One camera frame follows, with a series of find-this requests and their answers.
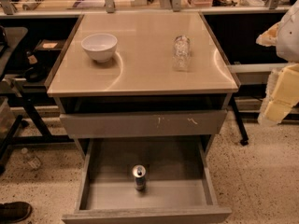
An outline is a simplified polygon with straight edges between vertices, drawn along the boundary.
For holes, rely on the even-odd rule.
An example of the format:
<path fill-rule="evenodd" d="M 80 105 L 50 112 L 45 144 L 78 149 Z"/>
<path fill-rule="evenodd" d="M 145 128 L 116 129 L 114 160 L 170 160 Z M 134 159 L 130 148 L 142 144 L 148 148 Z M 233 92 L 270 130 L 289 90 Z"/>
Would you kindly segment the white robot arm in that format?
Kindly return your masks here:
<path fill-rule="evenodd" d="M 281 21 L 259 35 L 256 43 L 275 46 L 277 56 L 289 63 L 282 69 L 271 71 L 258 117 L 260 125 L 274 126 L 299 103 L 299 0 Z"/>

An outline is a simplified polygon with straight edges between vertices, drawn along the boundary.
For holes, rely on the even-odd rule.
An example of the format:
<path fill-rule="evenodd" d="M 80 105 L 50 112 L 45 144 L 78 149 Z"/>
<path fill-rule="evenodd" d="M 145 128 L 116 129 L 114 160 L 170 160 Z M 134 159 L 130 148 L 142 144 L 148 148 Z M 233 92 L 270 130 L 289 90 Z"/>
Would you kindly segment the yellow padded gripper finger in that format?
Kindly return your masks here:
<path fill-rule="evenodd" d="M 279 23 L 275 23 L 268 30 L 259 35 L 256 39 L 256 43 L 261 46 L 271 47 L 277 43 Z"/>
<path fill-rule="evenodd" d="M 280 124 L 299 103 L 299 64 L 274 69 L 267 81 L 258 122 L 263 126 Z"/>

